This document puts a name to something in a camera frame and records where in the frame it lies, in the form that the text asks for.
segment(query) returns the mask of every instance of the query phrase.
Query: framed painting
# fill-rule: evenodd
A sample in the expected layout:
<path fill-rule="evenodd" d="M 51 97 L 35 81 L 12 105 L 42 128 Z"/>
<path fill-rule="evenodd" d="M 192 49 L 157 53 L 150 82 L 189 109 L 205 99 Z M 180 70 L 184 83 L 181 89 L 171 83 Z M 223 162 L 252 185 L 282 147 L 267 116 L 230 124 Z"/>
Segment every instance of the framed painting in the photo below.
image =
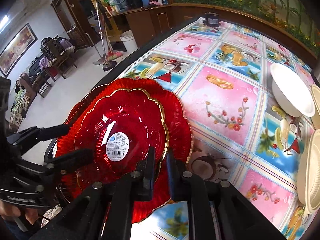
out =
<path fill-rule="evenodd" d="M 18 31 L 0 54 L 0 70 L 5 77 L 10 74 L 18 60 L 37 39 L 28 23 Z"/>

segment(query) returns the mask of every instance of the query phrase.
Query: metal pole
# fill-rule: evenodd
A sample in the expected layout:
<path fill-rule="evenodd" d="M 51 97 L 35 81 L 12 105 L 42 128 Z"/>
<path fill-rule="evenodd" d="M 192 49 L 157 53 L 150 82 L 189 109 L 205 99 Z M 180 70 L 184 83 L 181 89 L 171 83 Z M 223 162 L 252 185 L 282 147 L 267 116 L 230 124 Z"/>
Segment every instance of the metal pole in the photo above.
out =
<path fill-rule="evenodd" d="M 97 49 L 96 45 L 93 43 L 93 41 L 92 41 L 92 39 L 91 39 L 91 37 L 90 37 L 89 33 L 84 33 L 84 34 L 86 34 L 86 35 L 89 37 L 89 39 L 90 39 L 91 43 L 93 44 L 93 46 L 94 46 L 94 48 L 96 49 L 97 53 L 99 54 L 100 58 L 102 58 L 102 56 L 101 56 L 101 54 L 99 53 L 99 51 L 98 51 L 98 49 Z"/>
<path fill-rule="evenodd" d="M 98 16 L 98 22 L 99 22 L 99 35 L 101 37 L 101 42 L 102 42 L 102 48 L 103 48 L 103 52 L 104 52 L 104 57 L 106 60 L 106 63 L 108 62 L 107 60 L 107 53 L 106 53 L 106 49 L 104 47 L 104 42 L 103 42 L 103 36 L 102 36 L 102 29 L 101 29 L 101 23 L 100 23 L 100 17 L 99 17 L 99 9 L 98 9 L 98 2 L 96 2 L 96 10 L 97 10 L 97 16 Z"/>

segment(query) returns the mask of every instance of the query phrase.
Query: red glass bowl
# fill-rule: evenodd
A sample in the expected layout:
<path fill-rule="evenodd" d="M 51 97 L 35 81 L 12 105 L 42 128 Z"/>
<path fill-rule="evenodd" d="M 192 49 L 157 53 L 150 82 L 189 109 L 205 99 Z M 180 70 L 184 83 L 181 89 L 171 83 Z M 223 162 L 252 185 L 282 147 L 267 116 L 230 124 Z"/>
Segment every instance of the red glass bowl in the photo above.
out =
<path fill-rule="evenodd" d="M 143 89 L 116 90 L 88 111 L 74 142 L 75 149 L 95 152 L 94 162 L 103 183 L 135 170 L 137 162 L 146 158 L 149 146 L 155 148 L 160 168 L 169 146 L 164 109 Z"/>
<path fill-rule="evenodd" d="M 96 94 L 95 90 L 104 89 L 100 94 L 92 100 L 92 93 Z M 119 88 L 143 88 L 148 91 L 152 98 L 156 98 L 160 101 L 164 108 L 165 112 L 165 122 L 167 124 L 169 135 L 170 135 L 170 144 L 169 147 L 173 149 L 173 153 L 176 159 L 182 160 L 183 162 L 188 162 L 189 156 L 193 148 L 193 134 L 192 129 L 185 117 L 185 111 L 182 107 L 180 100 L 172 92 L 164 90 L 156 81 L 151 79 L 131 79 L 131 78 L 120 78 L 113 81 L 111 84 L 102 85 L 95 90 L 92 90 L 88 95 L 80 102 L 83 105 L 87 106 L 85 111 L 88 112 L 93 108 L 95 103 L 102 97 L 110 95 L 113 91 Z M 67 120 L 70 120 L 76 110 L 72 109 Z M 81 114 L 79 118 L 74 122 L 73 126 L 70 128 L 68 135 L 63 136 L 58 139 L 58 150 L 56 156 L 61 156 L 67 152 L 74 150 L 74 138 L 76 132 L 80 128 L 81 121 L 85 115 Z M 94 174 L 95 167 L 88 166 L 86 167 L 90 172 L 86 174 Z M 81 179 L 85 179 L 83 172 L 78 172 L 78 179 L 81 176 Z M 69 174 L 62 178 L 62 182 L 66 191 L 73 196 L 77 197 L 81 193 L 81 189 L 77 184 L 76 174 Z M 145 219 L 148 215 L 152 213 L 153 210 L 162 206 L 169 200 L 168 192 L 168 180 L 166 172 L 166 163 L 163 163 L 161 172 L 159 173 L 158 180 L 154 185 L 154 197 L 150 202 L 135 202 L 132 222 L 139 222 Z"/>

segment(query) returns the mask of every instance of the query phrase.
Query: small black device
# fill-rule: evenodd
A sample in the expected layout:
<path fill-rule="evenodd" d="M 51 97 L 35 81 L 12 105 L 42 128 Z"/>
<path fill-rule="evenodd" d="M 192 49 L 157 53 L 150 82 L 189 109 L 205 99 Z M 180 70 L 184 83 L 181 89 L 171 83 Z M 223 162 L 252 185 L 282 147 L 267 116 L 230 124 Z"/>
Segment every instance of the small black device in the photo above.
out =
<path fill-rule="evenodd" d="M 207 12 L 205 14 L 205 20 L 203 20 L 203 23 L 210 27 L 219 27 L 219 14 Z"/>

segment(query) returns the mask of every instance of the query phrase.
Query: wooden door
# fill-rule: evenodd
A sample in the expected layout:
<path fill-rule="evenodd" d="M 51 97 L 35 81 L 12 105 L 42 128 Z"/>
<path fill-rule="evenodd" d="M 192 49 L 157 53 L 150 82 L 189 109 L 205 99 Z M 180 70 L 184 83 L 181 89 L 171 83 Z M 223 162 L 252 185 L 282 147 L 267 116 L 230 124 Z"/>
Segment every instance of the wooden door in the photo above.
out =
<path fill-rule="evenodd" d="M 100 40 L 99 36 L 91 28 L 91 25 L 88 22 L 87 17 L 85 16 L 85 13 L 82 9 L 80 2 L 78 0 L 64 0 L 64 1 L 77 25 L 77 31 L 81 36 L 81 39 L 85 42 L 86 46 L 87 47 L 93 46 L 90 39 L 87 37 L 86 33 L 90 35 L 94 44 L 98 43 Z"/>
<path fill-rule="evenodd" d="M 57 14 L 64 30 L 67 32 L 72 27 L 72 24 L 70 23 L 65 11 L 61 6 L 61 0 L 52 1 L 51 7 L 54 9 L 55 13 Z"/>

